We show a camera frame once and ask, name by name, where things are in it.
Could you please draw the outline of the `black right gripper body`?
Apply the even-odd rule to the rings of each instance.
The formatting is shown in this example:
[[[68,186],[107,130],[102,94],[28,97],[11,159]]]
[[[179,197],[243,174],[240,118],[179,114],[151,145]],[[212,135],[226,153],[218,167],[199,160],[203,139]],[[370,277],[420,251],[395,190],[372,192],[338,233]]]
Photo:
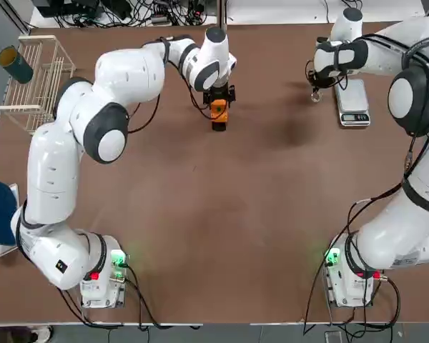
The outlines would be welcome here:
[[[307,81],[313,90],[328,89],[331,87],[331,78],[320,76],[313,68],[309,65],[313,60],[307,61]]]

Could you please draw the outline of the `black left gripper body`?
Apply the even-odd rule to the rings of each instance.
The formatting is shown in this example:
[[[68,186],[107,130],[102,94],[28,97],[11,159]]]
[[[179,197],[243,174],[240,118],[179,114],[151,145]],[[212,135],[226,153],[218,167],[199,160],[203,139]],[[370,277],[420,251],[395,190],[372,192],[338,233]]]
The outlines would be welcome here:
[[[211,86],[208,91],[209,99],[231,99],[231,89],[228,83],[222,86]]]

